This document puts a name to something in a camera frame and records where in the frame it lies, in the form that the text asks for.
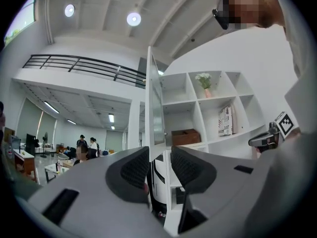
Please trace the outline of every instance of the black metal railing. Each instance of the black metal railing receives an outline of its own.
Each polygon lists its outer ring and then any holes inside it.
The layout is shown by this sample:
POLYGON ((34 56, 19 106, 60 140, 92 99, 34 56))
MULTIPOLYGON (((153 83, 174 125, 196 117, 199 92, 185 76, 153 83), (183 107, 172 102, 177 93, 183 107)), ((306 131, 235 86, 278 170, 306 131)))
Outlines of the black metal railing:
POLYGON ((23 68, 53 69, 96 75, 108 80, 145 89, 146 74, 115 63, 68 55, 31 55, 23 68))

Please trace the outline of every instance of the white flowers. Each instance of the white flowers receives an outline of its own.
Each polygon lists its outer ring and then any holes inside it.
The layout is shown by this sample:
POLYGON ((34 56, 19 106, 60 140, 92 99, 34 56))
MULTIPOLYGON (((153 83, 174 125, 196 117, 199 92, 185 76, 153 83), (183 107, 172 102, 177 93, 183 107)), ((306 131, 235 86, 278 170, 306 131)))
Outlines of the white flowers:
POLYGON ((200 73, 195 76, 195 79, 198 80, 201 86, 204 89, 208 89, 211 86, 210 82, 211 75, 209 73, 200 73))

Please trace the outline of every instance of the black shirt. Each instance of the black shirt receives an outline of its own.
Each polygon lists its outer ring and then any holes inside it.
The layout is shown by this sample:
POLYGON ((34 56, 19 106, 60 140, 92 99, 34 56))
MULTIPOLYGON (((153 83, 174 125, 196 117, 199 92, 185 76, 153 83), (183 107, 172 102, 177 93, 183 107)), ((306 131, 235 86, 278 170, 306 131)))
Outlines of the black shirt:
POLYGON ((80 141, 80 139, 77 141, 77 146, 81 146, 82 144, 85 144, 87 146, 87 142, 85 140, 80 141))

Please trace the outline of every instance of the white door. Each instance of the white door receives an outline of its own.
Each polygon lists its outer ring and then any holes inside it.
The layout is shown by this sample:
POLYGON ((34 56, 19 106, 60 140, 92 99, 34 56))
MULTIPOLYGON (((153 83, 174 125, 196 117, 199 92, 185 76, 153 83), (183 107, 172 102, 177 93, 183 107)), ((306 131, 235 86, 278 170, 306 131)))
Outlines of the white door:
POLYGON ((145 89, 145 145, 150 148, 150 162, 152 162, 165 151, 166 142, 164 135, 162 89, 159 81, 158 67, 151 47, 148 49, 145 89))

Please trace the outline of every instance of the cardboard box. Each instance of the cardboard box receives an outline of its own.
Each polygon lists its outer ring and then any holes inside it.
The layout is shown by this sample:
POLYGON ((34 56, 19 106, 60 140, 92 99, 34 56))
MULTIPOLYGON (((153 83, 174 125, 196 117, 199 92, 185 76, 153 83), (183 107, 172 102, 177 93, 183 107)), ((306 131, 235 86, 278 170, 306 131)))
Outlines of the cardboard box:
POLYGON ((172 145, 189 145, 200 143, 200 134, 195 129, 172 131, 172 145))

